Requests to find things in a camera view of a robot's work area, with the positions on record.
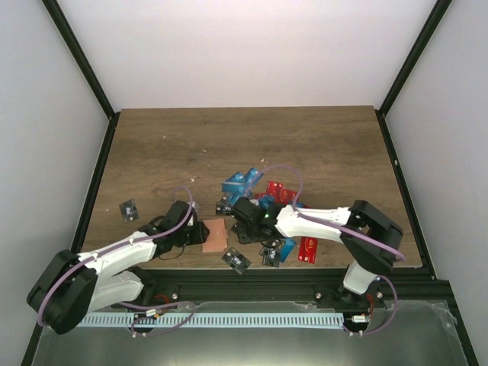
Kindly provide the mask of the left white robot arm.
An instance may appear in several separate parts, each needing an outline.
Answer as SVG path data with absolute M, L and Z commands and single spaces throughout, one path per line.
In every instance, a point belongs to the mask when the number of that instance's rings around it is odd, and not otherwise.
M 156 298 L 150 275 L 140 264 L 170 252 L 204 243 L 210 235 L 194 204 L 176 201 L 167 214 L 118 242 L 91 252 L 56 253 L 27 295 L 42 326 L 62 335 L 96 310 L 133 302 L 149 307 Z

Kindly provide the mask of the black VIP card front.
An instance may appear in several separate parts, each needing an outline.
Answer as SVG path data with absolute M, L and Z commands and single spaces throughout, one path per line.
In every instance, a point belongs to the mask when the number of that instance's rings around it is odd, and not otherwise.
M 239 275 L 243 275 L 251 265 L 251 261 L 234 248 L 228 248 L 222 260 Z

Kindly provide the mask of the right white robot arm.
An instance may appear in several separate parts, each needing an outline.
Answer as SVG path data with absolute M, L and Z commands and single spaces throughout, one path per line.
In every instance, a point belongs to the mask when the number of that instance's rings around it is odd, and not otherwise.
M 339 298 L 347 307 L 359 305 L 374 280 L 388 276 L 397 262 L 406 260 L 400 252 L 402 228 L 367 201 L 356 200 L 350 207 L 313 209 L 294 203 L 262 207 L 241 197 L 230 215 L 247 239 L 263 242 L 268 248 L 294 237 L 323 239 L 346 247 L 353 261 L 342 279 Z

